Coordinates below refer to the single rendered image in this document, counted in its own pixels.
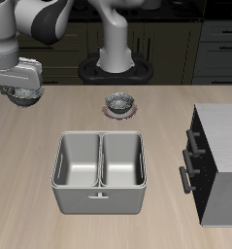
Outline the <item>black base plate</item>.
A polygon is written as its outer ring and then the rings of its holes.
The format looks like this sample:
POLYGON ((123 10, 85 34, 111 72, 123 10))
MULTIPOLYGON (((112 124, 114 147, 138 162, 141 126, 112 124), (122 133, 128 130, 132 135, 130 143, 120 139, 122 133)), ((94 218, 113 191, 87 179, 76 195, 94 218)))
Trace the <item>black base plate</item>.
POLYGON ((78 74, 88 86, 144 86, 153 76, 152 65, 141 53, 132 53, 134 67, 122 73, 109 73, 96 65, 99 53, 90 53, 79 65, 78 74))

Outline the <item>white two-bin basket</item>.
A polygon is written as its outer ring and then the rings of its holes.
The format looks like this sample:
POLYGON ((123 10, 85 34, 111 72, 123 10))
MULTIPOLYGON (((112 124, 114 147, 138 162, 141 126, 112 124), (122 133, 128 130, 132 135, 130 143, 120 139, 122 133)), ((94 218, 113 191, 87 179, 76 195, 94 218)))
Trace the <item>white two-bin basket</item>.
POLYGON ((137 214, 147 186, 138 131, 65 131, 50 179, 64 214, 137 214))

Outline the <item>white red-rimmed plate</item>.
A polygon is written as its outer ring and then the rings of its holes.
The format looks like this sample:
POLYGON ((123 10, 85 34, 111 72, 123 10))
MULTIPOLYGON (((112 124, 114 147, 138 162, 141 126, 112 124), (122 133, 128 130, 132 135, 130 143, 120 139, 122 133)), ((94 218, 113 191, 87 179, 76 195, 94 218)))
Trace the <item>white red-rimmed plate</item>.
POLYGON ((113 113, 109 107, 107 105, 104 105, 102 107, 102 112, 105 116, 107 116, 110 119, 114 119, 114 120, 127 120, 132 118, 136 112, 137 112, 138 108, 136 104, 133 104, 132 107, 130 108, 129 111, 127 111, 124 114, 115 114, 113 113))

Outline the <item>grey speckled bowl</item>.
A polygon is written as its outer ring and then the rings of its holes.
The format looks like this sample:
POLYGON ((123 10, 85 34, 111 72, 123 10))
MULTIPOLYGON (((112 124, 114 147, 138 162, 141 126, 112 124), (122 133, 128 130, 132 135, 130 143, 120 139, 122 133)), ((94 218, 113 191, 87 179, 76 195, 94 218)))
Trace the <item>grey speckled bowl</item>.
POLYGON ((24 89, 4 86, 3 91, 17 107, 21 108, 27 108, 36 104, 45 93, 43 87, 39 89, 24 89))
POLYGON ((135 99, 126 92, 114 92, 105 99, 106 105, 115 114, 128 112, 134 101, 135 99))

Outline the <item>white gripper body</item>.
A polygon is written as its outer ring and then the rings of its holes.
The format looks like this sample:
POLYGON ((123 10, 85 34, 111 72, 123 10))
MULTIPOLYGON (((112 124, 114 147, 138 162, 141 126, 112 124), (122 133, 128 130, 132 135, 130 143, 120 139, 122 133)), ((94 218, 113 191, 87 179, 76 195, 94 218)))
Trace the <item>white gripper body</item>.
POLYGON ((18 65, 9 71, 0 71, 0 86, 38 89, 42 78, 35 66, 18 65))

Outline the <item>dark kitchen cupboards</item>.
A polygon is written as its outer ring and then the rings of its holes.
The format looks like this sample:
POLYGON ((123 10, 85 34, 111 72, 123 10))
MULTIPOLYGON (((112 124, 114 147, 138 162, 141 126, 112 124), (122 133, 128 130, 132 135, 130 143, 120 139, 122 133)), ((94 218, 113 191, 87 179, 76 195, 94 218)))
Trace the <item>dark kitchen cupboards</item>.
MULTIPOLYGON (((153 67, 147 85, 232 86, 232 0, 162 0, 157 10, 116 9, 128 21, 127 44, 153 67)), ((17 36, 20 54, 43 64, 46 85, 80 85, 79 65, 104 45, 102 20, 75 0, 61 41, 17 36)))

